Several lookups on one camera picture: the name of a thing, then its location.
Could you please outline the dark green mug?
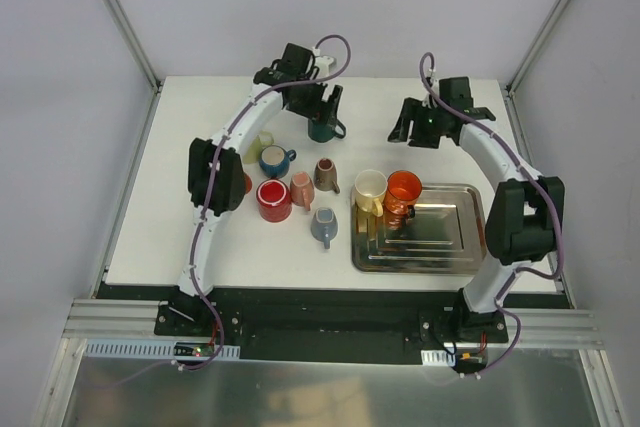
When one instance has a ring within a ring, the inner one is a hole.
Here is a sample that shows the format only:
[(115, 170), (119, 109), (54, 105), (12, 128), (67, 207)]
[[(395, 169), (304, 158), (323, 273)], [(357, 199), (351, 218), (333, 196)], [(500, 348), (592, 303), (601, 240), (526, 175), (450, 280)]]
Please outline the dark green mug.
[(344, 139), (346, 137), (346, 127), (338, 119), (330, 119), (327, 123), (309, 119), (307, 121), (307, 134), (314, 142), (326, 143), (332, 139)]

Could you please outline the bright orange mug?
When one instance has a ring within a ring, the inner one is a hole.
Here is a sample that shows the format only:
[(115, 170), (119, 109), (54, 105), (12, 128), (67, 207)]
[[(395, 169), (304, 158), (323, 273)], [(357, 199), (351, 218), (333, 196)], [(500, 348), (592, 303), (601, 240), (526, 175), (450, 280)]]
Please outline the bright orange mug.
[(405, 218), (415, 216), (415, 204), (422, 193), (422, 183), (413, 172), (399, 170), (387, 179), (383, 206), (394, 215)]

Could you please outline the yellow mug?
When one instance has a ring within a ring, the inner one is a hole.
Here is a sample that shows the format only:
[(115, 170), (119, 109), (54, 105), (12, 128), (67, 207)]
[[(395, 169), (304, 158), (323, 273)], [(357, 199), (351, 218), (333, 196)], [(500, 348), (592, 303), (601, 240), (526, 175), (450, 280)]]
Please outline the yellow mug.
[(382, 217), (384, 198), (387, 190), (387, 177), (380, 171), (368, 169), (361, 171), (354, 183), (355, 202), (364, 212)]

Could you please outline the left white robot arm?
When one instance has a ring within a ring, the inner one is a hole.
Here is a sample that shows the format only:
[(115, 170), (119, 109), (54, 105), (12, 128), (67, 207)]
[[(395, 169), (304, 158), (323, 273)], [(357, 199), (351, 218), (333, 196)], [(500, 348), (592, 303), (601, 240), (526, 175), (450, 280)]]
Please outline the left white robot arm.
[(280, 57), (255, 73), (251, 90), (234, 116), (211, 137), (191, 142), (187, 190), (194, 212), (193, 237), (176, 292), (158, 310), (156, 334), (222, 332), (224, 324), (207, 295), (215, 285), (212, 256), (245, 196), (242, 157), (263, 127), (282, 111), (322, 126), (335, 123), (343, 88), (337, 85), (328, 97), (324, 94), (328, 82), (348, 67), (351, 47), (343, 37), (335, 37), (346, 48), (346, 60), (331, 73), (332, 61), (322, 59), (320, 46), (332, 38), (326, 36), (312, 48), (287, 44)]

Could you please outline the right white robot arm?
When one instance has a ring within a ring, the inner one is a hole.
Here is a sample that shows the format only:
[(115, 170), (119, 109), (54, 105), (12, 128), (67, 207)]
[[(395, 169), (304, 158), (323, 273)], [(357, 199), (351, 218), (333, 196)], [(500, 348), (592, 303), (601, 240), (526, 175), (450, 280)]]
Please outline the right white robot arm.
[(423, 84), (426, 98), (404, 99), (389, 142), (436, 149), (449, 138), (471, 156), (494, 190), (484, 230), (488, 256), (459, 290), (446, 323), (451, 339), (472, 342), (504, 319), (504, 298), (520, 274), (543, 277), (533, 265), (551, 252), (564, 261), (565, 186), (510, 147), (494, 114), (475, 106), (468, 78), (426, 77)]

